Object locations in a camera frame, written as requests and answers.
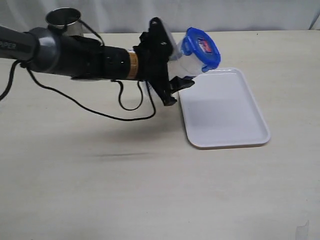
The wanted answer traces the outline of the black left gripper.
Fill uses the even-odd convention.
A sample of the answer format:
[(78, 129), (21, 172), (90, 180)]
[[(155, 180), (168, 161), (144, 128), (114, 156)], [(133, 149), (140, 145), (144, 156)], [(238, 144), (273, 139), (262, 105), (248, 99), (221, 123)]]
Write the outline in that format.
[(136, 78), (145, 82), (147, 91), (157, 96), (164, 106), (172, 106), (177, 100), (172, 94), (195, 84), (194, 76), (175, 76), (169, 80), (168, 61), (173, 52), (169, 38), (159, 17), (149, 21), (147, 31), (139, 36), (140, 43), (133, 47), (138, 56)]

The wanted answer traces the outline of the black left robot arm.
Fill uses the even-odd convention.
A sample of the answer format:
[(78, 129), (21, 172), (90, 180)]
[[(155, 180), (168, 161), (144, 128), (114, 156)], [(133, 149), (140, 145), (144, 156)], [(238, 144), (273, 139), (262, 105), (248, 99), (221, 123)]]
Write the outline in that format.
[(172, 106), (177, 101), (168, 74), (173, 45), (162, 20), (152, 18), (139, 39), (139, 45), (129, 51), (93, 38), (64, 35), (53, 27), (18, 32), (2, 26), (0, 56), (26, 62), (37, 73), (74, 80), (146, 81), (164, 106)]

